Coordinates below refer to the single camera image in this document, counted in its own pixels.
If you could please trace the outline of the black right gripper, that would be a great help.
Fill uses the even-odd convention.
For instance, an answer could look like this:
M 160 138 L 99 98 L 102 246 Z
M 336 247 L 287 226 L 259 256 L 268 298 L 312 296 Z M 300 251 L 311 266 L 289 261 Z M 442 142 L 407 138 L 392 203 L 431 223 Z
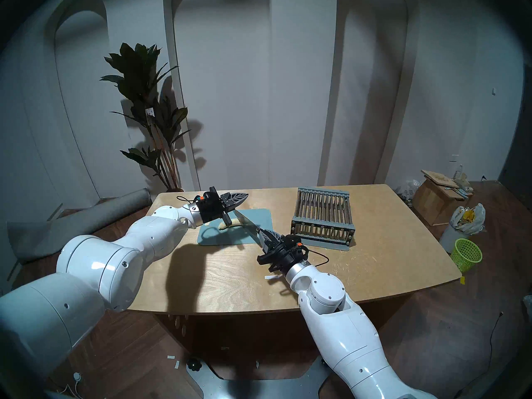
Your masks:
M 259 244 L 264 254 L 257 257 L 257 262 L 259 265 L 269 264 L 270 272 L 287 273 L 295 264 L 308 260 L 309 249 L 297 235 L 260 231 Z

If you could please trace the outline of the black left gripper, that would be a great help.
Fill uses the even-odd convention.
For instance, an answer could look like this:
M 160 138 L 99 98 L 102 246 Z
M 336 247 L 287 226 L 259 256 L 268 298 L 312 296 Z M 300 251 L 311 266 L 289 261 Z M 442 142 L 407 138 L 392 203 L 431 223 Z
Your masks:
M 227 210 L 228 202 L 229 204 L 242 204 L 248 197 L 248 193 L 242 192 L 225 193 L 220 196 L 215 187 L 210 187 L 198 199 L 198 210 L 203 225 L 221 218 L 225 228 L 231 227 L 232 219 L 230 211 Z

